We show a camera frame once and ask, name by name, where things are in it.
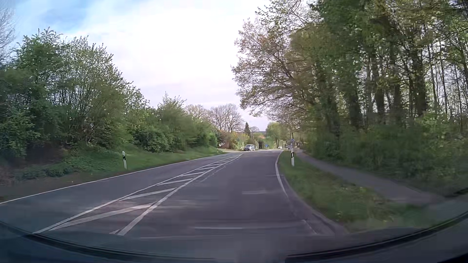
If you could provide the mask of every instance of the asphalt road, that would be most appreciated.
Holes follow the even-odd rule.
[[[228,153],[4,202],[0,221],[90,246],[257,260],[342,234],[298,200],[280,153]]]

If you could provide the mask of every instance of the grassy embankment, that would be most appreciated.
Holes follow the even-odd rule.
[[[125,151],[127,170],[124,169],[122,152]],[[8,185],[0,185],[0,202],[79,183],[95,181],[116,175],[188,161],[206,156],[223,154],[214,147],[201,147],[175,153],[151,153],[134,145],[119,150],[84,147],[66,152],[61,161],[31,165],[12,170]]]
[[[323,172],[300,158],[295,158],[295,166],[291,167],[288,152],[281,154],[278,165],[290,186],[306,203],[350,232],[433,224],[422,216],[419,207],[388,201],[370,189]]]

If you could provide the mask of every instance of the white car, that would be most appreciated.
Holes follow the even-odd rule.
[[[255,151],[255,145],[253,145],[253,144],[247,144],[247,145],[244,147],[244,151]]]

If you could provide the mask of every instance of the footpath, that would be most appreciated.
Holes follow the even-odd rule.
[[[442,196],[400,185],[389,179],[377,177],[372,173],[318,160],[305,154],[300,149],[295,149],[294,152],[299,158],[301,158],[301,160],[312,164],[318,169],[341,177],[345,181],[354,183],[355,185],[373,189],[388,200],[396,203],[429,205],[444,201]]]

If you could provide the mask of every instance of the sign post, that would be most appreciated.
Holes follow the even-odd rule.
[[[291,139],[291,166],[294,167],[294,139]]]
[[[125,152],[122,152],[122,158],[124,159],[124,168],[127,170],[127,160],[125,159]]]

